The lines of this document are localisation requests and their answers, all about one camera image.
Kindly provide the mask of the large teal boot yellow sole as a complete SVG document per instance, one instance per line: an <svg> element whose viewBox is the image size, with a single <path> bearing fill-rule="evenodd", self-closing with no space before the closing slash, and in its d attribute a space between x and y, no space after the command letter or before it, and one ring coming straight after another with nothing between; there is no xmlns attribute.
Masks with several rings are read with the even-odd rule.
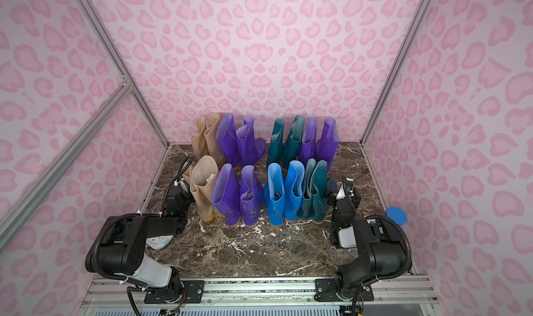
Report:
<svg viewBox="0 0 533 316"><path fill-rule="evenodd" d="M328 187L327 173L327 162L320 160L315 167L310 182L313 209L312 221L315 224L322 224L329 211L328 197L324 196Z"/></svg>

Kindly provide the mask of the beige rain boot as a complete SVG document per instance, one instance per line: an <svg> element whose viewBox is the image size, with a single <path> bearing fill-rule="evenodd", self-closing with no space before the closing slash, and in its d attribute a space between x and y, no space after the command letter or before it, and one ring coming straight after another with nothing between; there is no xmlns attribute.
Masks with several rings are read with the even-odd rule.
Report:
<svg viewBox="0 0 533 316"><path fill-rule="evenodd" d="M194 183L191 178L191 173L193 171L194 164L187 168L183 174L184 180L190 186L190 192L196 203L197 214L204 222L210 222L215 218L215 213L213 211L213 206L208 202L202 192L198 189L198 186Z"/></svg>
<svg viewBox="0 0 533 316"><path fill-rule="evenodd" d="M198 117L194 120L194 125L197 128L195 134L191 136L192 150L197 159L208 155L207 141L205 139L205 131L207 123L204 117Z"/></svg>
<svg viewBox="0 0 533 316"><path fill-rule="evenodd" d="M206 129L203 133L208 155L215 159L218 168L226 163L226 157L217 140L217 130L221 121L219 113L212 113L205 118Z"/></svg>
<svg viewBox="0 0 533 316"><path fill-rule="evenodd" d="M208 202L213 206L215 216L221 213L214 207L211 202L212 191L215 186L215 181L219 175L219 168L211 156L203 156L198 160L198 163L193 167L191 178L198 186Z"/></svg>

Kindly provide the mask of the purple rain boot small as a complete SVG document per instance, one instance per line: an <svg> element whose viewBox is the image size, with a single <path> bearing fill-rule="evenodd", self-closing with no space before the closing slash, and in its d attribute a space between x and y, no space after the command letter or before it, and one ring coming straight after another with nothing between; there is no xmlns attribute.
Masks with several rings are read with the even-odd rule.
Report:
<svg viewBox="0 0 533 316"><path fill-rule="evenodd" d="M307 165L308 161L315 157L316 131L317 121L314 118L310 118L303 130L301 148L298 154L298 160L304 165Z"/></svg>
<svg viewBox="0 0 533 316"><path fill-rule="evenodd" d="M337 122L333 118L327 118L324 121L321 138L316 142L315 159L317 161L324 160L327 163L328 171L331 169L339 144Z"/></svg>

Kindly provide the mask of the blue rain boot yellow sole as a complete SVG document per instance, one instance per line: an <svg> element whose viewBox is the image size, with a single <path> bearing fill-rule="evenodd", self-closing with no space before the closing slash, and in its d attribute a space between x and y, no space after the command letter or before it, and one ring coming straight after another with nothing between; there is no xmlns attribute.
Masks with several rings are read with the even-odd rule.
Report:
<svg viewBox="0 0 533 316"><path fill-rule="evenodd" d="M263 193L269 221L272 226L279 227L284 221L285 187L283 172L278 163L271 163L268 166Z"/></svg>

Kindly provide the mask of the teal rain boot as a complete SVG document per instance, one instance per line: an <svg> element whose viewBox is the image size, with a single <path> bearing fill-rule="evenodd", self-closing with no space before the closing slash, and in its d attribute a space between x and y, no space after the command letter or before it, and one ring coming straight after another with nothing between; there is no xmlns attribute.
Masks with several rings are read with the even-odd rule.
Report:
<svg viewBox="0 0 533 316"><path fill-rule="evenodd" d="M304 124L305 118L302 115L297 115L290 126L290 133L285 141L282 153L281 166L283 170L288 169L290 162L296 160L300 152Z"/></svg>
<svg viewBox="0 0 533 316"><path fill-rule="evenodd" d="M298 211L298 219L301 222L309 222L312 215L312 194L310 191L310 183L312 175L316 168L316 160L311 158L308 160L305 167L305 176L303 180L303 197L301 207Z"/></svg>

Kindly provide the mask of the large purple boot back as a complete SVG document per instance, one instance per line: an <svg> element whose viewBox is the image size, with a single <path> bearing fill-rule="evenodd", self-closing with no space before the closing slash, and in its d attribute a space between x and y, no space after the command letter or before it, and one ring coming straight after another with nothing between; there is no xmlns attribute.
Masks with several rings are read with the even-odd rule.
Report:
<svg viewBox="0 0 533 316"><path fill-rule="evenodd" d="M266 153L266 141L255 138L254 117L245 117L244 125L237 129L237 149L242 166L255 165Z"/></svg>

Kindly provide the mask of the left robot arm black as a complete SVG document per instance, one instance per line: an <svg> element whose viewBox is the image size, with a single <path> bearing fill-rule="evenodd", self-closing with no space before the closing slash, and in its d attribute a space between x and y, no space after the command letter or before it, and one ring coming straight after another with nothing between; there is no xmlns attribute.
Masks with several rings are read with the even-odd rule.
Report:
<svg viewBox="0 0 533 316"><path fill-rule="evenodd" d="M146 255L150 238L174 237L183 233L192 196L184 176L168 185L158 213L129 213L109 217L87 253L86 270L100 277L130 284L159 302L174 302L184 288L175 267L163 265Z"/></svg>

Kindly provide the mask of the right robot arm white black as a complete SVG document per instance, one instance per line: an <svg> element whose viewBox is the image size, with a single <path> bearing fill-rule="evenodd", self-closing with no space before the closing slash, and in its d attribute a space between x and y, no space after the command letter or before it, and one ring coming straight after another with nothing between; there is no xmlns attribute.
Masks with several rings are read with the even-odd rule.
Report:
<svg viewBox="0 0 533 316"><path fill-rule="evenodd" d="M337 185L327 182L326 200L333 209L330 244L337 249L356 249L351 262L340 265L335 273L336 294L352 302L379 281L395 279L412 267L412 248L408 237L391 218L385 215L358 217L360 199L348 179Z"/></svg>

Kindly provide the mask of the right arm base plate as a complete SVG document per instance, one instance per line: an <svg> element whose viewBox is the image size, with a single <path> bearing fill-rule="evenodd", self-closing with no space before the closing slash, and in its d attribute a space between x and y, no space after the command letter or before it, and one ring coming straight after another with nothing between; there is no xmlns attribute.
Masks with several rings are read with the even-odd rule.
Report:
<svg viewBox="0 0 533 316"><path fill-rule="evenodd" d="M355 291L355 288L342 288L333 277L315 279L316 302L350 302Z"/></svg>

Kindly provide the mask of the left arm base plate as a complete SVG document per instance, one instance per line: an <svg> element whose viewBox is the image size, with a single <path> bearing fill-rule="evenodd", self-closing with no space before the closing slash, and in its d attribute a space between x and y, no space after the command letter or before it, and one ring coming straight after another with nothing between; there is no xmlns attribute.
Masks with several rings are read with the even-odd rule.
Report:
<svg viewBox="0 0 533 316"><path fill-rule="evenodd" d="M175 291L169 288L154 288L148 291L145 304L199 304L203 297L205 281L182 280Z"/></svg>

